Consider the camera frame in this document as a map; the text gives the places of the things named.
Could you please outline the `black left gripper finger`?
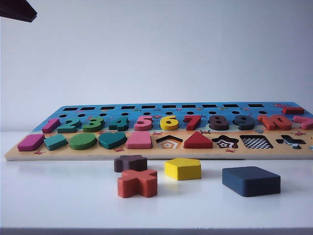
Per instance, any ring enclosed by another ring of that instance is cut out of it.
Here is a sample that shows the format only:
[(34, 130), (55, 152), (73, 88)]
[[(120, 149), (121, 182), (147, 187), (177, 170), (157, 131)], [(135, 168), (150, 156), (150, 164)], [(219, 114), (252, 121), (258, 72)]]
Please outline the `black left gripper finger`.
[(37, 12), (26, 0), (0, 0), (0, 16), (31, 23)]

